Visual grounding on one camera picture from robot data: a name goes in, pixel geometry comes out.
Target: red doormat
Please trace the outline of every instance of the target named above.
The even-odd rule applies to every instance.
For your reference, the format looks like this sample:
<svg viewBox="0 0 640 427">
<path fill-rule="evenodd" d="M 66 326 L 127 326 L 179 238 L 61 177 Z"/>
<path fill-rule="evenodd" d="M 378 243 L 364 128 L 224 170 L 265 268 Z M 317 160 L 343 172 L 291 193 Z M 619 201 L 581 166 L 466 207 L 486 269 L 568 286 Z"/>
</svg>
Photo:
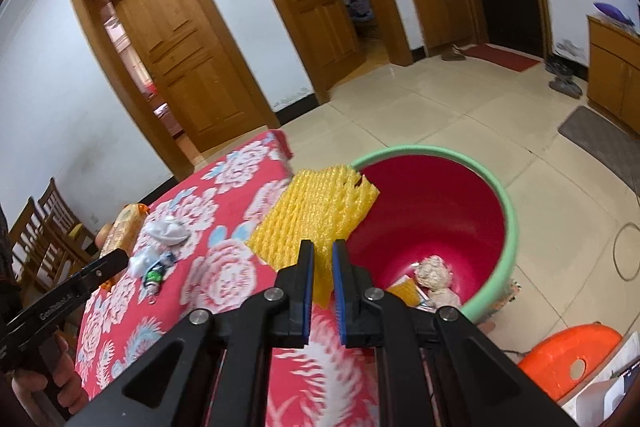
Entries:
<svg viewBox="0 0 640 427">
<path fill-rule="evenodd" d="M 464 51 L 467 57 L 482 58 L 482 60 L 493 62 L 503 68 L 509 68 L 510 70 L 517 71 L 518 73 L 528 70 L 540 63 L 540 60 L 524 57 L 523 55 L 507 52 L 505 50 L 499 50 L 498 48 L 492 48 L 486 44 L 480 44 L 479 46 L 474 46 L 473 48 L 469 48 Z"/>
</svg>

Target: red floral tablecloth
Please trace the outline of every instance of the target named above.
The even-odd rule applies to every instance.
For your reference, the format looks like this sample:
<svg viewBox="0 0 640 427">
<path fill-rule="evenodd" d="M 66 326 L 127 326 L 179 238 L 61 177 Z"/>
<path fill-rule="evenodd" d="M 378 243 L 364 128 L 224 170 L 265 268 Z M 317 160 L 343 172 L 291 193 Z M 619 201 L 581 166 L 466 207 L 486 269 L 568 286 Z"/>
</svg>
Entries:
<svg viewBox="0 0 640 427">
<path fill-rule="evenodd" d="M 110 294 L 98 290 L 87 302 L 76 371 L 90 398 L 189 311 L 234 309 L 273 285 L 274 270 L 244 241 L 289 184 L 290 156 L 284 134 L 267 131 L 151 205 L 148 223 L 173 214 L 191 235 L 174 247 L 178 263 L 155 304 L 129 275 Z M 136 250 L 146 245 L 158 244 L 143 229 Z M 340 345 L 333 311 L 313 307 L 308 346 L 274 350 L 270 382 L 269 427 L 378 424 L 373 358 Z"/>
</svg>

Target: red bucket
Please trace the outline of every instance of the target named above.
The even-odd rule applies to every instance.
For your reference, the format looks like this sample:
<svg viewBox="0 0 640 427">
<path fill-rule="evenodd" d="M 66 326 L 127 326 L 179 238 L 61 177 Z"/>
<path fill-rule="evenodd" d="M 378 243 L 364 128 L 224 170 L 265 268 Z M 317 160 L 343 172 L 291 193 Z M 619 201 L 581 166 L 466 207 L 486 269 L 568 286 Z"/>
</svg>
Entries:
<svg viewBox="0 0 640 427">
<path fill-rule="evenodd" d="M 432 146 L 382 150 L 354 168 L 380 195 L 348 240 L 351 261 L 387 288 L 439 255 L 453 273 L 462 311 L 479 319 L 510 282 L 515 263 L 515 215 L 495 177 L 467 156 Z"/>
</svg>

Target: yellow mesh packaging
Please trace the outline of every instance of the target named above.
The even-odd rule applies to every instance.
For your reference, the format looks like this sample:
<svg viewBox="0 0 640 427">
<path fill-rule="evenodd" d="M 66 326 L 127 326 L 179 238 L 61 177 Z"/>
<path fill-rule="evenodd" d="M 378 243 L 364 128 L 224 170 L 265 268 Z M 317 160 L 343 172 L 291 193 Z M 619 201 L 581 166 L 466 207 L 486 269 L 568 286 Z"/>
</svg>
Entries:
<svg viewBox="0 0 640 427">
<path fill-rule="evenodd" d="M 378 194 L 366 177 L 346 165 L 300 171 L 246 244 L 277 271 L 296 263 L 300 241 L 313 241 L 314 302 L 327 308 L 334 289 L 334 241 L 351 235 Z"/>
<path fill-rule="evenodd" d="M 415 287 L 415 283 L 409 279 L 409 277 L 407 277 L 404 282 L 394 284 L 387 288 L 386 291 L 401 298 L 404 301 L 404 304 L 411 306 L 411 308 L 415 308 L 420 304 L 420 294 Z"/>
</svg>

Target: green rim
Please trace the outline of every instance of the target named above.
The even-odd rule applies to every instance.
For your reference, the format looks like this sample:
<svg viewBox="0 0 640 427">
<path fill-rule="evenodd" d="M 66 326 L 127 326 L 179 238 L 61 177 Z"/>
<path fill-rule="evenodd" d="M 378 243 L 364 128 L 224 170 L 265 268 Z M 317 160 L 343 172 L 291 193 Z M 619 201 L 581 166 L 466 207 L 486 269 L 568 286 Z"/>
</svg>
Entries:
<svg viewBox="0 0 640 427">
<path fill-rule="evenodd" d="M 491 174 L 489 169 L 478 163 L 473 158 L 465 156 L 456 151 L 445 149 L 444 147 L 436 147 L 433 145 L 399 145 L 389 147 L 369 155 L 363 156 L 352 164 L 353 168 L 360 171 L 365 167 L 373 165 L 396 156 L 408 155 L 426 155 L 439 156 L 452 160 L 478 174 L 494 191 L 505 220 L 505 238 L 502 247 L 502 253 L 498 264 L 495 266 L 491 276 L 480 290 L 471 297 L 463 306 L 462 312 L 472 322 L 478 321 L 495 302 L 504 295 L 505 286 L 510 282 L 513 268 L 516 264 L 516 251 L 518 249 L 518 220 L 513 208 L 513 204 L 507 194 L 507 191 L 500 184 L 497 178 Z"/>
</svg>

